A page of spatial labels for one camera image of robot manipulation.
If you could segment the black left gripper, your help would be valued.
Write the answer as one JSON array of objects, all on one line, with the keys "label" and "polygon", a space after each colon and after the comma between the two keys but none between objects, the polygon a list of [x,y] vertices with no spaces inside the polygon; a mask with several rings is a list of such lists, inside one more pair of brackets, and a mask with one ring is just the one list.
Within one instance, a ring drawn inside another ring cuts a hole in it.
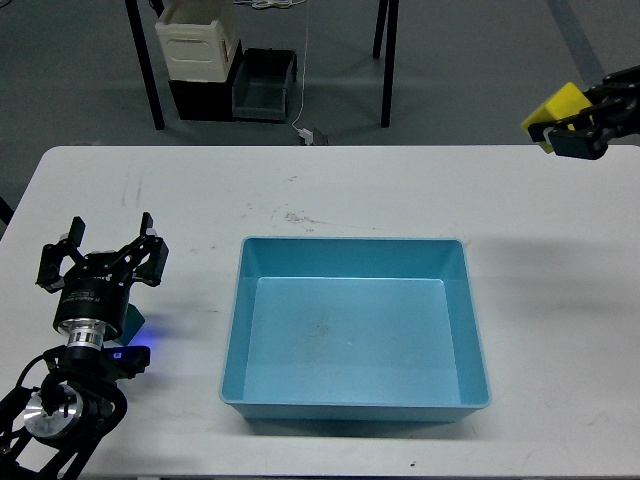
[{"label": "black left gripper", "polygon": [[[75,216],[69,231],[57,243],[42,248],[36,284],[49,293],[62,289],[53,327],[62,333],[80,320],[106,324],[106,337],[119,338],[125,329],[131,285],[157,287],[169,254],[157,235],[149,212],[141,218],[139,235],[117,251],[93,252],[84,257],[79,247],[86,224]],[[74,266],[64,275],[62,262],[69,257]]]}]

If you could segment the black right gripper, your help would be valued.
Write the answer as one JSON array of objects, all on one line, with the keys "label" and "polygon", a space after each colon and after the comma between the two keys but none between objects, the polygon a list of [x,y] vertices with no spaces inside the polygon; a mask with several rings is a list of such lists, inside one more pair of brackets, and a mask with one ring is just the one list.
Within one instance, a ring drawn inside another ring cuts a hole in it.
[{"label": "black right gripper", "polygon": [[600,159],[613,137],[639,133],[639,71],[640,67],[634,66],[608,74],[584,92],[590,107],[612,107],[607,126],[593,123],[584,115],[534,122],[528,126],[531,140],[557,156]]}]

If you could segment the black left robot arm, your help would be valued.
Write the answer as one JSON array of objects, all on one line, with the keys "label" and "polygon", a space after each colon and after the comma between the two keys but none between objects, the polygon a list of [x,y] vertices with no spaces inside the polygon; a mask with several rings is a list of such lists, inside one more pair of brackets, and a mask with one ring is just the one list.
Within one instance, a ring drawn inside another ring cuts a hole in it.
[{"label": "black left robot arm", "polygon": [[38,386],[20,375],[1,401],[1,476],[76,479],[102,439],[128,410],[118,383],[143,373],[150,349],[131,341],[145,319],[130,302],[136,283],[160,284],[169,254],[144,213],[138,236],[117,251],[83,254],[84,221],[43,247],[36,283],[60,295],[53,328],[66,343],[26,365],[44,362]]}]

